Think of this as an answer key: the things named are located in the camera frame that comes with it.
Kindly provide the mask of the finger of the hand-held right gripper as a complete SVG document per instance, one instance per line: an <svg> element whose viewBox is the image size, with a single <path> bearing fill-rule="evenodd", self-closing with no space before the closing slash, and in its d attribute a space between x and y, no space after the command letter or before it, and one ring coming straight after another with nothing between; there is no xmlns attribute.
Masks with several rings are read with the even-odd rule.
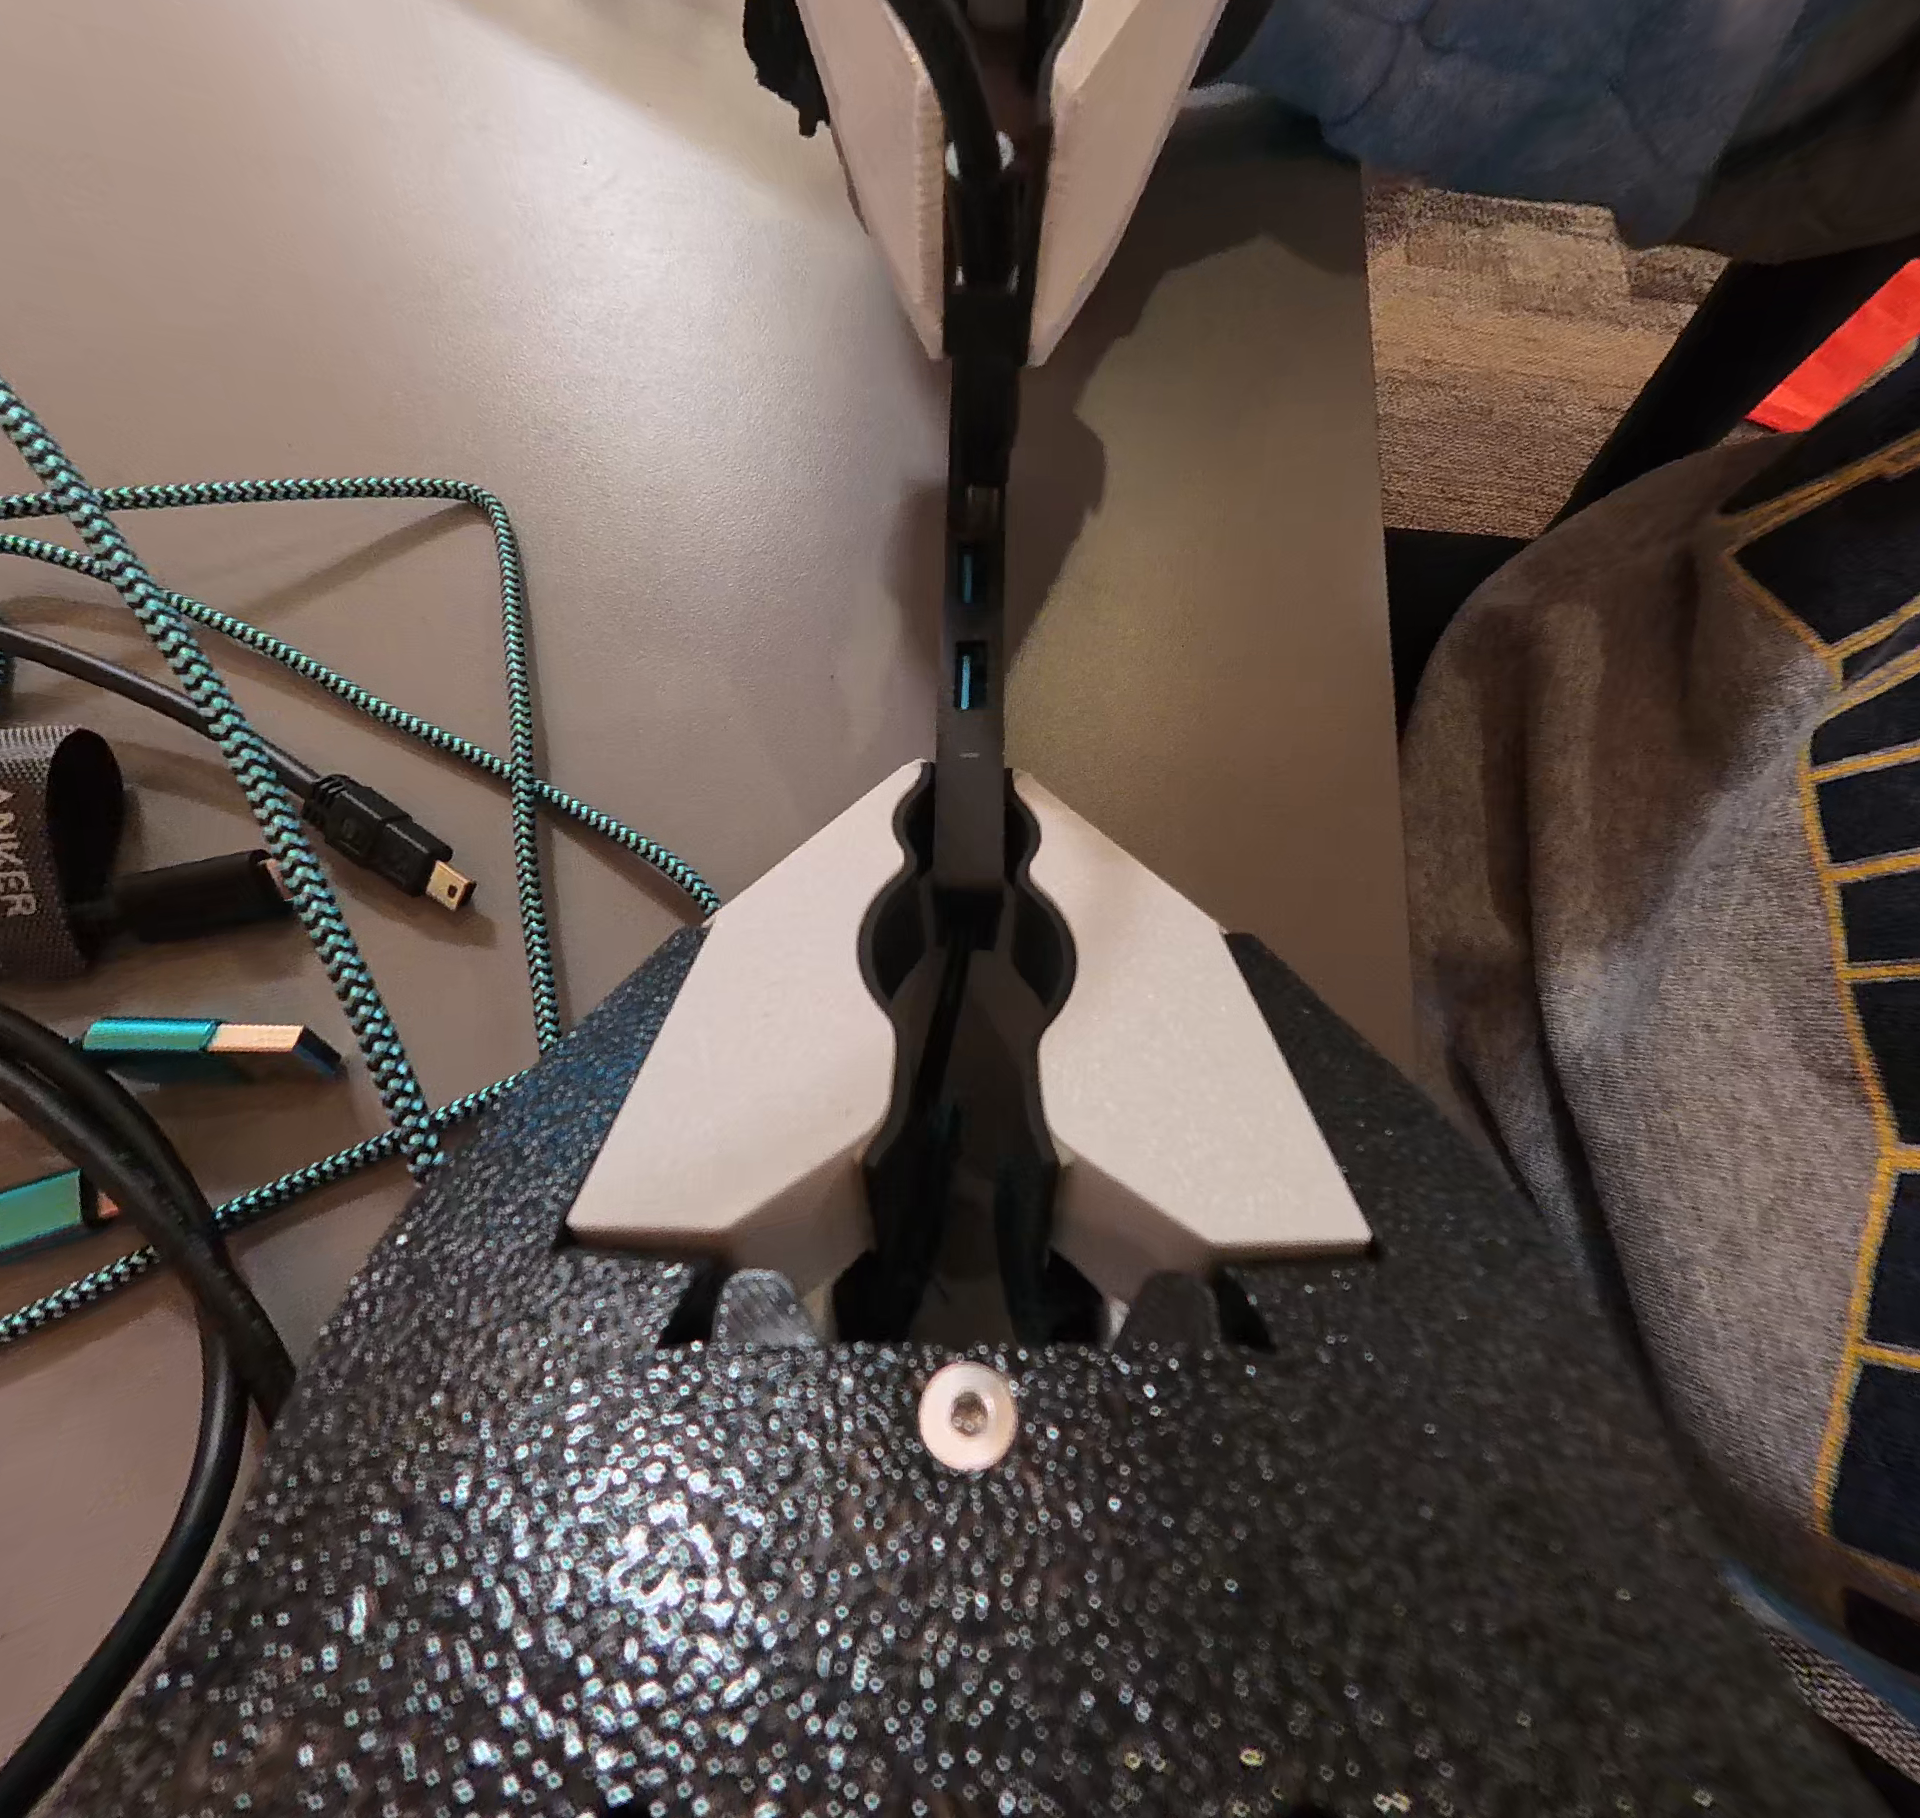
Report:
<svg viewBox="0 0 1920 1818"><path fill-rule="evenodd" d="M1074 0L1042 69L1049 156L1028 362L1108 270L1228 0Z"/></svg>
<svg viewBox="0 0 1920 1818"><path fill-rule="evenodd" d="M883 0L763 0L763 84L829 124L854 207L928 355L945 349L945 129Z"/></svg>

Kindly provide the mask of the red orange cloth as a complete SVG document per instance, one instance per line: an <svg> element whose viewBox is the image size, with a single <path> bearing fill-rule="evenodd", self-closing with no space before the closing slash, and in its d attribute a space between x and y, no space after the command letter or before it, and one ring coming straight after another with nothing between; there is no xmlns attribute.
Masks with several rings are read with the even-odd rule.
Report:
<svg viewBox="0 0 1920 1818"><path fill-rule="evenodd" d="M1918 259L1909 259L1751 406L1746 422L1802 433L1908 360L1916 341Z"/></svg>

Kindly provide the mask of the teal usb plug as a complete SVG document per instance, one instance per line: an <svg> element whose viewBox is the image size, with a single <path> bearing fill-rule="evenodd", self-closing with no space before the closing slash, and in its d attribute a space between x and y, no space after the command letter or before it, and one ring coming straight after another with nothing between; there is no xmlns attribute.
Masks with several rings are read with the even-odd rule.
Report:
<svg viewBox="0 0 1920 1818"><path fill-rule="evenodd" d="M301 1023L191 1016L102 1016L81 1053L136 1084L332 1082L342 1053Z"/></svg>
<svg viewBox="0 0 1920 1818"><path fill-rule="evenodd" d="M119 1205L90 1176L61 1170L3 1187L3 1263L107 1229Z"/></svg>

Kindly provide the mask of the black usb hub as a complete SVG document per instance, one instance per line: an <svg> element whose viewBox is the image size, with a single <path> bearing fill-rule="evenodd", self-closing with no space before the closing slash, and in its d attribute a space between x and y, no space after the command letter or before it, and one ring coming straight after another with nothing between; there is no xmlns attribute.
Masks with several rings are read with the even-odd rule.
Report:
<svg viewBox="0 0 1920 1818"><path fill-rule="evenodd" d="M931 883L945 943L990 948L1003 898L1005 485L948 490Z"/></svg>

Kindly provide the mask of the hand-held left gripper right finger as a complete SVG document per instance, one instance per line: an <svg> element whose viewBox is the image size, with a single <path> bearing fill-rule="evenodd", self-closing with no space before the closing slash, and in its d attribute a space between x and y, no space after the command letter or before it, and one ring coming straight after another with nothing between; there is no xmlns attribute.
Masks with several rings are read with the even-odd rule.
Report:
<svg viewBox="0 0 1920 1818"><path fill-rule="evenodd" d="M1005 780L1003 853L1014 1331L1092 1339L1159 1274L1366 1254L1227 929L1028 773Z"/></svg>

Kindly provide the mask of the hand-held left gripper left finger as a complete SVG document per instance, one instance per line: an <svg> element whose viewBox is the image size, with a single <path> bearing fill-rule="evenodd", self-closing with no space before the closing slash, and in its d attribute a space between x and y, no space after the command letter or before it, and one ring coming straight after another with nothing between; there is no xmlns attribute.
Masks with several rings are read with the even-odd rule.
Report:
<svg viewBox="0 0 1920 1818"><path fill-rule="evenodd" d="M569 1210L575 1243L773 1271L803 1299L872 1246L863 1160L934 950L933 780L903 765L708 921Z"/></svg>

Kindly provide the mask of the black chair leg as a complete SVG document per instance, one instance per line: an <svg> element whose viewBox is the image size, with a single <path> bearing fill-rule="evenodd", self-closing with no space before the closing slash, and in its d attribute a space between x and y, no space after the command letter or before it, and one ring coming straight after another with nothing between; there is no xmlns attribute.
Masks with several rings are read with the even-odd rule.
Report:
<svg viewBox="0 0 1920 1818"><path fill-rule="evenodd" d="M1916 251L1908 235L1777 265L1728 263L1554 523L1719 443Z"/></svg>

